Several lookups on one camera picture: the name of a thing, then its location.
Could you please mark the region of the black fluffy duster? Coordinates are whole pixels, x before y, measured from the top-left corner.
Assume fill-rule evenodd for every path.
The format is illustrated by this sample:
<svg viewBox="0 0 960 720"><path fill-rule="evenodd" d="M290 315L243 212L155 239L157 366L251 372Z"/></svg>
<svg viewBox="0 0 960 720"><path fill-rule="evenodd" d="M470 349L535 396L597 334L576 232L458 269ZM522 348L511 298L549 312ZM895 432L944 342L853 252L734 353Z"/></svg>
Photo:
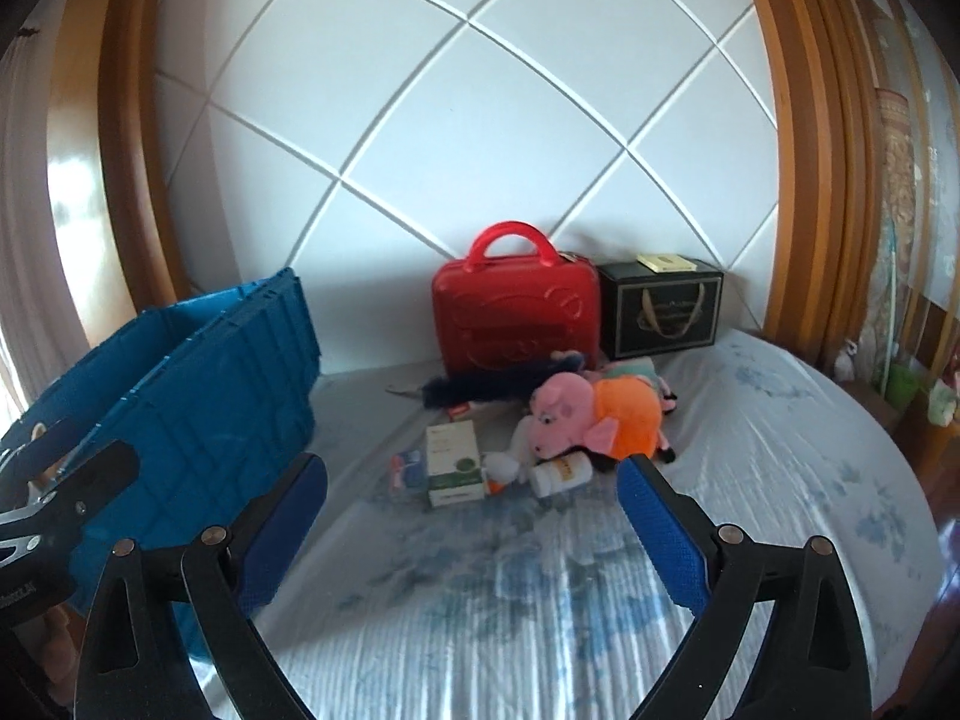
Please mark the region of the black fluffy duster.
<svg viewBox="0 0 960 720"><path fill-rule="evenodd" d="M586 358L569 353L546 361L523 362L500 371L455 372L433 377L421 387L421 401L425 408L443 410L467 405L471 401L529 401L537 388L562 372L579 374Z"/></svg>

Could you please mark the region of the black gift box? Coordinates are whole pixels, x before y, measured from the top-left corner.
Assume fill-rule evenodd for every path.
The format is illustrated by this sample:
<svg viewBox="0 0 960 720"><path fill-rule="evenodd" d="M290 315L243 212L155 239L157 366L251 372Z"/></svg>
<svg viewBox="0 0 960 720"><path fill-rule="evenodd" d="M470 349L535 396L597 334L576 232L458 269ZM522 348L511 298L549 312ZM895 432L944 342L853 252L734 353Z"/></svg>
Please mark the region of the black gift box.
<svg viewBox="0 0 960 720"><path fill-rule="evenodd" d="M715 343L724 273L701 260L692 263L692 270L661 273L636 260L597 266L601 351L609 361Z"/></svg>

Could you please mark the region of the pig plush orange dress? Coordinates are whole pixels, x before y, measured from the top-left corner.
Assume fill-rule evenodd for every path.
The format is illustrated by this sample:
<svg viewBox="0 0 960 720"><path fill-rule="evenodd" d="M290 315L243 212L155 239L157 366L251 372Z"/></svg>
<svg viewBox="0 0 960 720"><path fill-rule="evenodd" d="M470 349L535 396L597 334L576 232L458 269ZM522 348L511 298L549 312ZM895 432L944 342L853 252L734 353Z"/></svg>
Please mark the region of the pig plush orange dress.
<svg viewBox="0 0 960 720"><path fill-rule="evenodd" d="M527 440L539 460L586 450L612 460L644 455L672 463L677 454L662 422L675 406L659 382L646 376L599 376L560 372L530 399Z"/></svg>

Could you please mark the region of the pig plush green shirt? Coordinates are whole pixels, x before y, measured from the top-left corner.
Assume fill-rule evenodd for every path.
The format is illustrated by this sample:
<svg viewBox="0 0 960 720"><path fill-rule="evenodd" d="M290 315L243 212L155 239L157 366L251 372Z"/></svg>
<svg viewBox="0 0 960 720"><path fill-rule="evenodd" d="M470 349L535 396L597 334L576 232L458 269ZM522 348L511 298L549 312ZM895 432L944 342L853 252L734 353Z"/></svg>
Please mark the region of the pig plush green shirt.
<svg viewBox="0 0 960 720"><path fill-rule="evenodd" d="M658 369L656 369L654 361L649 356L606 362L599 369L584 372L584 377L590 382L599 382L601 379L621 379L622 377L643 379L656 390L664 415L669 415L677 408L677 401L679 401L677 395L674 394L674 390L670 388L669 383L659 376Z"/></svg>

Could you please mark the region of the blue plastic storage crate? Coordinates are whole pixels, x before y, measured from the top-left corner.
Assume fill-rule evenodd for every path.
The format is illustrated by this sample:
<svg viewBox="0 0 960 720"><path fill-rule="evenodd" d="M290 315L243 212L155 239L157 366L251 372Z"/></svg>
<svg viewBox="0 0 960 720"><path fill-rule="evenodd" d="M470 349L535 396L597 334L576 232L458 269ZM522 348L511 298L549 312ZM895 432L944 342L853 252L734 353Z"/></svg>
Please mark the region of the blue plastic storage crate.
<svg viewBox="0 0 960 720"><path fill-rule="evenodd" d="M102 509L80 499L67 561L68 603L93 605L110 548L178 546L228 525L268 493L313 438L309 395L320 349L290 268L201 298L148 309L91 349L17 419L3 449L22 454L32 429L67 428L50 460L71 478L121 440L139 474Z"/></svg>

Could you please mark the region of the white plush duck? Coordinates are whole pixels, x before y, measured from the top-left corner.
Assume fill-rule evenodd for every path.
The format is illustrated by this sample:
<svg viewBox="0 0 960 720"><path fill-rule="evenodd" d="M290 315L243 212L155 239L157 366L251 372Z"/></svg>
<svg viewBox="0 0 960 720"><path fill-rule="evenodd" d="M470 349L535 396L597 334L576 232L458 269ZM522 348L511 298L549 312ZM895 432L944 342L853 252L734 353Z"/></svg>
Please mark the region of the white plush duck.
<svg viewBox="0 0 960 720"><path fill-rule="evenodd" d="M511 484L529 483L530 470L537 457L530 448L530 429L534 416L526 415L517 423L506 450L483 455L483 472L490 494L500 494Z"/></svg>

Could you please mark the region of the red toy suitcase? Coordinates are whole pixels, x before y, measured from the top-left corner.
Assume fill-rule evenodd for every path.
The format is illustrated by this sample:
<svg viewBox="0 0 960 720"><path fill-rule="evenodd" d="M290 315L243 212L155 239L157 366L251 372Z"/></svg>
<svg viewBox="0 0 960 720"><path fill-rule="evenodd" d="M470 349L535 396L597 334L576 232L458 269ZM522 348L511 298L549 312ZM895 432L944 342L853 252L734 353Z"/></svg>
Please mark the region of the red toy suitcase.
<svg viewBox="0 0 960 720"><path fill-rule="evenodd" d="M601 283L590 260L555 249L537 227L501 221L431 283L434 328L449 374L501 371L578 351L601 352Z"/></svg>

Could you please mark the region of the small blue red packet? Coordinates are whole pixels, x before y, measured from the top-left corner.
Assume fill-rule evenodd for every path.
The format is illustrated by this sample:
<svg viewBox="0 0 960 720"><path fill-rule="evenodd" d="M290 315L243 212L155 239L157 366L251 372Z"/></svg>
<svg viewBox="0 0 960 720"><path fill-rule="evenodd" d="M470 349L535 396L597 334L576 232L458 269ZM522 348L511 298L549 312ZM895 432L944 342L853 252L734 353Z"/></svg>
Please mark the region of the small blue red packet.
<svg viewBox="0 0 960 720"><path fill-rule="evenodd" d="M389 461L389 488L398 496L428 491L427 457L420 449L398 452Z"/></svg>

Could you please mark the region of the white green carton box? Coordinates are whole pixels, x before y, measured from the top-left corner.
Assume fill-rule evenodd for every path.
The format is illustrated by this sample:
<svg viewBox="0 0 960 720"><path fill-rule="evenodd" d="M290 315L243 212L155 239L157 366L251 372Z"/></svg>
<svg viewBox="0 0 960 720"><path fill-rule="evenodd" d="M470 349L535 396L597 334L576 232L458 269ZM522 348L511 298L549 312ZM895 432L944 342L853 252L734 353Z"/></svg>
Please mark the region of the white green carton box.
<svg viewBox="0 0 960 720"><path fill-rule="evenodd" d="M485 497L487 483L473 422L428 427L425 449L428 500L435 509Z"/></svg>

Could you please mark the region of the white pill bottle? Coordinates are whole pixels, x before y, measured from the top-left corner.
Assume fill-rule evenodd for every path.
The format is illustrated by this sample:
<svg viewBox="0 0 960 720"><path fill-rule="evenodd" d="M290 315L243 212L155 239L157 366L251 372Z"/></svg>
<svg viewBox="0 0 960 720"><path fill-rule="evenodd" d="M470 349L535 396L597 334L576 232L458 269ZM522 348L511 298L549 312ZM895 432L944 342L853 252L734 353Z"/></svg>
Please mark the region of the white pill bottle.
<svg viewBox="0 0 960 720"><path fill-rule="evenodd" d="M556 460L535 465L529 473L530 489L537 499L555 496L589 483L594 468L583 452L565 455Z"/></svg>

